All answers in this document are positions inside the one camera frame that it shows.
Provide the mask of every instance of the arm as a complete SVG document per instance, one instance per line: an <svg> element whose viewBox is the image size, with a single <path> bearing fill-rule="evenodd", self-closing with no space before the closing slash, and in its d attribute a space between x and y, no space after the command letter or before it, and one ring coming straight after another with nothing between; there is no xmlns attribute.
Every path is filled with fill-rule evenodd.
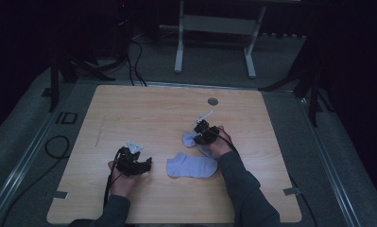
<svg viewBox="0 0 377 227"><path fill-rule="evenodd" d="M92 222L89 227L122 227L126 225L129 214L129 199L122 196L109 196L109 202L102 216Z"/></svg>
<svg viewBox="0 0 377 227"><path fill-rule="evenodd" d="M108 204L103 210L102 216L90 223L89 227L122 227L126 225L129 215L129 194L134 186L139 182L141 175L126 177L121 175L117 168L114 169L111 181Z"/></svg>
<svg viewBox="0 0 377 227"><path fill-rule="evenodd" d="M219 127L220 136L231 143L230 137ZM219 157L218 166L224 177L227 192L234 208L234 226L280 226L280 215L267 201L258 180L248 172L237 151L217 138L209 149Z"/></svg>

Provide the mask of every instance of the metal stand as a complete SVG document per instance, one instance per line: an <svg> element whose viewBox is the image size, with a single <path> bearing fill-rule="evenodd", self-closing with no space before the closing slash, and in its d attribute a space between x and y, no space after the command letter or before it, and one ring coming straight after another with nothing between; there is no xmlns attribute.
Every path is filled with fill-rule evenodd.
<svg viewBox="0 0 377 227"><path fill-rule="evenodd" d="M300 82L294 89L294 95L295 97L304 98L308 91L312 89L308 115L313 126L317 127L317 97L322 70L323 66L320 56L317 54L317 51L312 47L312 45L306 41L293 65L291 66L287 77L269 86L258 88L258 91L271 92L291 81L299 79Z"/></svg>
<svg viewBox="0 0 377 227"><path fill-rule="evenodd" d="M180 0L180 27L179 27L179 45L177 48L176 64L174 71L181 73L182 59L184 52L183 32L184 30L209 31L219 33L231 33L250 35L250 42L244 48L245 61L247 63L248 76L255 78L255 67L253 65L252 50L255 45L256 38L259 34L259 29L263 17L265 15L266 7L261 7L257 20L244 20L208 16L196 16L184 14L184 0Z"/></svg>

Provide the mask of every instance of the wire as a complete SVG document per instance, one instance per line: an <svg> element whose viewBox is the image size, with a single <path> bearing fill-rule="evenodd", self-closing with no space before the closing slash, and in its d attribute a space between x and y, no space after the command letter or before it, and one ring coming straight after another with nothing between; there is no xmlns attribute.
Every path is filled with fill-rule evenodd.
<svg viewBox="0 0 377 227"><path fill-rule="evenodd" d="M116 163L117 163L117 160L120 156L120 149L117 151L117 153L115 153L115 156L114 156L114 160L113 160L113 164L111 166L111 174L109 175L108 177L108 181L106 183L106 189L105 189L105 195L103 197L103 209L105 209L105 206L108 204L108 198L109 198L109 191L111 189L111 186L114 184L114 182L121 176L121 174L114 180L114 181L111 181L111 178L112 178L112 174L114 172L114 169L115 169L115 166L116 166Z"/></svg>
<svg viewBox="0 0 377 227"><path fill-rule="evenodd" d="M142 78L142 75L138 72L138 61L139 61L139 59L141 59L142 52L143 52L143 50L142 50L142 46L141 46L140 44L138 44L137 42L133 41L133 40L131 40L131 42L132 42L133 44L137 44L137 45L139 46L140 51L139 51L138 58L137 58L137 60L135 61L134 66L132 66L132 63L131 63L131 59L130 59L130 57L127 56L127 62L129 63L129 80L131 81L132 86L135 86L134 81L133 81L133 79L132 79L132 70L134 70L135 76L136 76L137 79L140 81L141 85L142 85L142 86L147 86L146 82L145 82L144 79Z"/></svg>
<svg viewBox="0 0 377 227"><path fill-rule="evenodd" d="M293 184L296 188L298 188L297 183L294 181L294 179L291 177L291 175L288 174L288 176L289 176L289 179L291 180L292 184ZM309 213L311 214L311 217L312 217L312 220L313 220L315 226L318 227L318 225L317 225L317 221L316 221L316 217L315 217L315 214L313 213L313 211L312 211L312 209L311 209L311 206L310 206L309 203L308 203L308 200L305 199L305 196L303 196L303 193L300 193L300 196L302 197L303 201L305 202L306 206L308 207Z"/></svg>
<svg viewBox="0 0 377 227"><path fill-rule="evenodd" d="M219 137L220 139L222 139L222 140L224 140L229 146L230 146L230 148L233 150L233 151L235 151L235 152L238 152L238 150L235 148L235 145L232 143L232 140L231 140L231 137L226 133L226 135L229 137L229 139L230 139L230 141L228 141L228 140L226 140L223 136L221 136L221 135L219 135L219 134L217 134L217 133L214 133L214 132L212 132L212 131L210 131L210 130L208 130L208 129L204 129L204 128L202 128L203 130L205 130L205 131L207 131L207 132L209 132L209 133L211 133L211 134L213 134L213 135L215 135L215 136L217 136L217 137Z"/></svg>
<svg viewBox="0 0 377 227"><path fill-rule="evenodd" d="M57 139L57 138L63 138L65 141L66 141L66 149L64 150L63 154L61 156L56 156L56 155L53 155L49 152L48 150L48 144L54 140L54 139ZM30 184L24 191L21 192L21 194L10 204L5 216L3 217L2 219L2 224L1 226L4 227L5 224L6 224L6 220L9 216L9 213L11 211L11 209L13 208L13 206L17 203L17 201L32 187L35 185L35 183L37 183L38 181L40 181L44 176L46 176L47 173L49 173L52 169L54 169L61 160L63 159L66 159L66 158L69 158L70 155L66 155L67 151L68 151L68 148L70 148L70 141L68 140L67 137L63 136L63 135L57 135L57 136L54 136L52 138L50 138L49 140L46 141L45 145L44 145L44 151L46 152L46 154L48 154L50 157L54 158L54 159L57 159L58 161L53 164L49 169L47 169L44 174L42 174L37 180L35 180L35 182L33 182L32 184Z"/></svg>
<svg viewBox="0 0 377 227"><path fill-rule="evenodd" d="M330 106L330 104L327 102L326 98L321 94L320 91L317 91L318 96L321 98L321 101L323 102L324 106L327 108L327 110L331 113L334 113L335 110Z"/></svg>

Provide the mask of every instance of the white sock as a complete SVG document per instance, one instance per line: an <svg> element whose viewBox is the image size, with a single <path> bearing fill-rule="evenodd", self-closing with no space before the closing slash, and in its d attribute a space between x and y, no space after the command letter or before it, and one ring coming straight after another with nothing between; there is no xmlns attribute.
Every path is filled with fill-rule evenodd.
<svg viewBox="0 0 377 227"><path fill-rule="evenodd" d="M217 161L180 152L173 159L167 160L166 170L170 177L208 178L217 170Z"/></svg>

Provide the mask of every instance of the gray carpet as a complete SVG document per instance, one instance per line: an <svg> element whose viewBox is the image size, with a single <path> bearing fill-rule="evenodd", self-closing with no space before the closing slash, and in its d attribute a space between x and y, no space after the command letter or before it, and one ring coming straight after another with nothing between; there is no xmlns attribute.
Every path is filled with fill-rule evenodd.
<svg viewBox="0 0 377 227"><path fill-rule="evenodd" d="M256 89L282 79L303 44L303 40L296 38L279 40L274 37L260 37L253 55L258 77L249 79L240 48L220 45L207 47L206 44L200 44L196 40L188 42L185 46L183 71L176 75L174 38L168 35L158 44L145 43L147 40L143 36L135 39L144 49L138 70L147 82ZM138 46L132 45L130 53L131 58L135 60L139 53ZM110 74L111 77L117 78L113 84L129 84L128 73L127 68L123 67ZM56 160L44 152L45 141L55 135L66 135L71 142L71 151L94 89L102 83L104 82L89 77L79 80L76 85L62 82L60 88L63 101L58 111L51 114L47 112L49 98L41 97L43 89L49 86L48 72L34 81L9 119L0 128L0 189L44 122L50 122L50 128L39 144L39 152L15 196L56 163ZM320 161L317 152L319 144L314 136L314 129L310 127L303 113L303 105L289 93L283 92L292 90L295 84L294 81L279 91L264 93L287 170L308 200L318 226L347 226L335 196L336 192ZM361 226L377 226L377 193L337 116L328 112L324 106L321 109L323 112L317 113L319 124L317 131L348 193L358 221ZM56 124L53 119L57 119L59 112L78 114L76 124ZM60 155L64 149L65 142L61 139L49 144L49 150L56 155ZM45 217L65 165L66 160L62 160L15 203L6 220L6 226L52 226L47 223ZM298 197L298 201L303 216L302 221L283 224L283 226L314 226L304 200Z"/></svg>

